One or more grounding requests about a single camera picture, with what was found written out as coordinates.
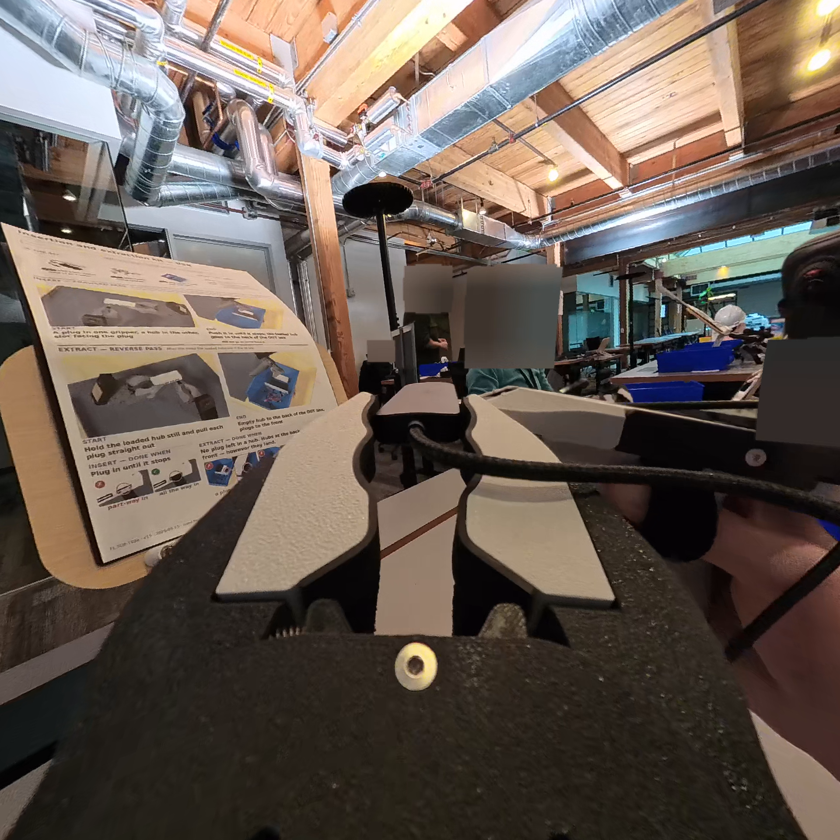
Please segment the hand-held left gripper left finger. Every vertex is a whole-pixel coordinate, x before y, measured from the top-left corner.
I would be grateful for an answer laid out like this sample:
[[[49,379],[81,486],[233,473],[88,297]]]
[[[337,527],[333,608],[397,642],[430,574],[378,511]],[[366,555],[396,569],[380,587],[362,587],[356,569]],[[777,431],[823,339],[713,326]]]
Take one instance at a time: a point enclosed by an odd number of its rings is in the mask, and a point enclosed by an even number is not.
[[[361,464],[377,403],[358,394],[281,448],[217,584],[219,600],[300,591],[373,539],[375,504]]]

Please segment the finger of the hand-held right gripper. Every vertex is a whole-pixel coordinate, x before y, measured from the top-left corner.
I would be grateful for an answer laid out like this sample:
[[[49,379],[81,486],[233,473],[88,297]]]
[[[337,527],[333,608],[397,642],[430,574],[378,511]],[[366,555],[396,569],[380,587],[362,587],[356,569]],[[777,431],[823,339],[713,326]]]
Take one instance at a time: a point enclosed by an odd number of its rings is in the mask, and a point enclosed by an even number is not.
[[[510,386],[483,398],[544,441],[602,450],[620,443],[627,410],[587,397]]]

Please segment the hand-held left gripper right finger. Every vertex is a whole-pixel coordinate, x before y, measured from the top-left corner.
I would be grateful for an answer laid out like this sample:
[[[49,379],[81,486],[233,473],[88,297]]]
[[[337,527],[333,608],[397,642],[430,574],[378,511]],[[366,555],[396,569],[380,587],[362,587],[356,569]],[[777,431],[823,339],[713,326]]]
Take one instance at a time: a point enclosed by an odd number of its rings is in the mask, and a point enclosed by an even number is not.
[[[614,604],[613,588],[564,482],[473,478],[461,498],[458,528],[470,552],[540,606]]]

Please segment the grey usb hub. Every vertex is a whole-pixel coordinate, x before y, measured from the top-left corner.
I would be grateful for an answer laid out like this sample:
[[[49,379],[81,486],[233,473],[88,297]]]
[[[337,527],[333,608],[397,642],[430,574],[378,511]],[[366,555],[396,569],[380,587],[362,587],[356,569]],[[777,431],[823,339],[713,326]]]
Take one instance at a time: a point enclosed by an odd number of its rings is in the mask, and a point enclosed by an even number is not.
[[[449,381],[405,385],[384,403],[371,420],[375,439],[384,445],[409,445],[408,426],[418,421],[427,438],[449,444],[459,440],[466,419],[455,387]]]

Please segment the person's right hand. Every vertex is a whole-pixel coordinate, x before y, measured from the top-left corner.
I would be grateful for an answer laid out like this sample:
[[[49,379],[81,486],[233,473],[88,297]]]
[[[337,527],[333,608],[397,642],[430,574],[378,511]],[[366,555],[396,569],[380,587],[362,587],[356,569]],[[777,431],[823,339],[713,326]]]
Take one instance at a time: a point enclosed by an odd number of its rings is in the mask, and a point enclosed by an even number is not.
[[[836,545],[813,518],[726,497],[702,558],[730,576],[710,612],[726,641]],[[839,582],[834,572],[735,661],[752,712],[839,778]]]

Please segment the grey flat panel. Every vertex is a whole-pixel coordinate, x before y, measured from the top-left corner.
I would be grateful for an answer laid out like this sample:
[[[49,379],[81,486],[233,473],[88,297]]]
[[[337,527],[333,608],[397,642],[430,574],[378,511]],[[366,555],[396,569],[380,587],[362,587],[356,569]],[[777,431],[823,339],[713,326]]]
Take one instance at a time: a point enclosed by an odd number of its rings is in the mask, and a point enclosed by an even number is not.
[[[395,351],[396,388],[418,383],[417,347],[415,323],[408,323],[392,331]]]

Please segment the printed instruction sheet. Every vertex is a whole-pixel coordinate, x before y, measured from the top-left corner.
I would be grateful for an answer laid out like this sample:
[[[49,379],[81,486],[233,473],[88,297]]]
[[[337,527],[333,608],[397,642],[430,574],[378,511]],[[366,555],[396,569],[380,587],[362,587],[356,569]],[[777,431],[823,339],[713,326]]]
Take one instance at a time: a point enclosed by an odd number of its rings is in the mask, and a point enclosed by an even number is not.
[[[309,331],[249,273],[3,236],[100,565],[180,538],[338,404]]]

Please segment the black steel beam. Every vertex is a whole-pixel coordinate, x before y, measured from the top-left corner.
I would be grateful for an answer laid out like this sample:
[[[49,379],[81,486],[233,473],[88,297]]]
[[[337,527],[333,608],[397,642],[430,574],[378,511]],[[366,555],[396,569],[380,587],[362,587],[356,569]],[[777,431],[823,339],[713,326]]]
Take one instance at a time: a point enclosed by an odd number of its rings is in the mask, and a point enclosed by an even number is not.
[[[777,182],[707,199],[637,223],[618,225],[567,242],[567,264],[617,255],[625,250],[654,245],[667,239],[695,235],[713,228],[731,228],[755,218],[780,214],[813,203],[838,202],[838,181],[791,185]]]

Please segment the wooden sign board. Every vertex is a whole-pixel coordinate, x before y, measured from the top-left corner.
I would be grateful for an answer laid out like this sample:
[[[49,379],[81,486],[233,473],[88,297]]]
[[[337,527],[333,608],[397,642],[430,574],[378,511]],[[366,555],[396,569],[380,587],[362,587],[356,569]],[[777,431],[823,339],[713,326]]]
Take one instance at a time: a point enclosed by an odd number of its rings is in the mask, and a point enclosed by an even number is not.
[[[36,548],[47,572],[82,590],[106,590],[142,579],[144,553],[100,565],[88,533],[83,495],[74,485],[74,460],[60,434],[64,427],[49,404],[50,392],[34,348],[2,365],[2,420],[23,492]]]

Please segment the black pole with round disc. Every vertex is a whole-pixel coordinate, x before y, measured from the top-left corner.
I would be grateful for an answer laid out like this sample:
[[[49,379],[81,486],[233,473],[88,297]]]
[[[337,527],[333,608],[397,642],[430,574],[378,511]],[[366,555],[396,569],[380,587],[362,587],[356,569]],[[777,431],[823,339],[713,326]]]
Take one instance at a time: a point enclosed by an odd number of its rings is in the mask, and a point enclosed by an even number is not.
[[[369,221],[374,219],[380,248],[381,268],[385,289],[385,304],[389,327],[392,331],[400,325],[396,313],[396,300],[392,283],[391,263],[388,255],[387,236],[385,231],[385,217],[402,214],[413,204],[413,194],[404,185],[394,182],[368,182],[350,189],[342,200],[343,210],[352,217]],[[386,341],[394,344],[392,338]],[[395,390],[398,381],[394,375],[392,384]]]

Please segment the bundle of silver pipes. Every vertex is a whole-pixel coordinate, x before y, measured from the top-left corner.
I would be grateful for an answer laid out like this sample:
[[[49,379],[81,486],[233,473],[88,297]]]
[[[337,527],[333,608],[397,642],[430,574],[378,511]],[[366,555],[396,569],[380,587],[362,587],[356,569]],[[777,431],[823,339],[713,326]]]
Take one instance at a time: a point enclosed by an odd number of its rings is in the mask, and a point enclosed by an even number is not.
[[[48,43],[57,42],[60,34],[63,33],[72,33],[79,38],[82,32],[87,32],[91,39],[100,40],[117,48],[125,48],[136,56],[150,60],[166,76],[165,69],[169,65],[178,65],[199,76],[207,77],[211,81],[221,81],[223,85],[234,91],[243,92],[260,102],[282,110],[292,125],[297,146],[303,154],[325,161],[339,171],[346,170],[363,160],[364,147],[362,145],[355,145],[350,151],[339,151],[324,144],[324,139],[334,140],[339,132],[315,120],[309,106],[293,90],[263,75],[248,73],[239,65],[201,51],[194,45],[168,37],[165,34],[163,18],[154,13],[150,7],[135,2],[95,2],[93,6],[118,23],[133,26],[134,41],[131,47],[127,47],[123,42],[116,43],[102,39],[97,31],[90,31],[79,26],[74,18],[67,16],[62,8],[53,2],[2,2],[2,21],[15,33],[37,45],[59,63],[60,61],[50,51]],[[117,93],[132,100],[140,109],[139,100],[126,93]],[[195,150],[185,150],[181,154],[176,143],[170,168],[164,177],[159,201],[162,200],[164,193],[169,192],[169,186],[165,184],[168,174],[183,176],[198,174],[203,176],[211,186],[232,186],[235,190],[246,182],[251,191],[264,196],[291,195],[291,189],[296,183],[277,171],[274,155],[268,150],[270,133],[257,120],[255,111],[246,101],[233,98],[227,105],[226,113],[227,119],[234,125],[237,134],[238,159],[226,161],[219,156],[198,153]]]

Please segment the spiral metal duct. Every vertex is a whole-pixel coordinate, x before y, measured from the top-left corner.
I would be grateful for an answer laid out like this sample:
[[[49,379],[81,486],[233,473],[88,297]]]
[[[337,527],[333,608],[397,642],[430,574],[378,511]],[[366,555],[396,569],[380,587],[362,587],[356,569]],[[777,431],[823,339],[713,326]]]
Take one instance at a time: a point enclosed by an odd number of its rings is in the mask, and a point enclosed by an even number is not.
[[[821,153],[808,154],[782,164],[766,167],[751,174],[739,175],[716,185],[670,197],[653,205],[595,222],[566,227],[543,234],[525,234],[489,216],[480,216],[467,210],[451,213],[429,203],[416,202],[404,213],[389,217],[390,222],[408,222],[437,228],[447,235],[480,245],[518,250],[542,250],[559,242],[614,228],[618,225],[637,223],[660,216],[674,209],[704,202],[710,198],[737,193],[750,187],[777,182],[788,188],[801,184],[838,181],[837,147]]]

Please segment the wooden post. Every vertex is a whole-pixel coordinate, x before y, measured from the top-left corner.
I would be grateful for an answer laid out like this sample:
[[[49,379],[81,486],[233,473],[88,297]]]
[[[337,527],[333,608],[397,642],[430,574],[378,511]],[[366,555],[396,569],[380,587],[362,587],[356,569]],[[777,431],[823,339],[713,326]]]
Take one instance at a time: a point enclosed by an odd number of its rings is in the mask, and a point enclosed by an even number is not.
[[[329,164],[297,151],[329,349],[347,396],[358,394],[348,298]]]

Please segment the silver rectangular air duct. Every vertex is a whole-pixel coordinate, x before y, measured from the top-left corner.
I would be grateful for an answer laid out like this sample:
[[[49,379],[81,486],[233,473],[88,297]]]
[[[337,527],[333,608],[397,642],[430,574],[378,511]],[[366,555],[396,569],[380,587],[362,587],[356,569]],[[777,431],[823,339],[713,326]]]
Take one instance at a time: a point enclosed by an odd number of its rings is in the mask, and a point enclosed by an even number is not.
[[[363,160],[332,178],[343,196],[404,175],[654,22],[678,2],[529,2],[370,134]]]

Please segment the silver round duct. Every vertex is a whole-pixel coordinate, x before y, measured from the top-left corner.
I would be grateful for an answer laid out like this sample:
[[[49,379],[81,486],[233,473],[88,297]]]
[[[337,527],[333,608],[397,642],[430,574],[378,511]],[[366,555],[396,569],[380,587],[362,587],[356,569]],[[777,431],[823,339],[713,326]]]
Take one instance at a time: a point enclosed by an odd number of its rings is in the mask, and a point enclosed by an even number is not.
[[[76,75],[140,102],[133,157],[124,176],[131,197],[156,204],[184,120],[178,90],[155,63],[82,32],[60,34],[48,47]]]

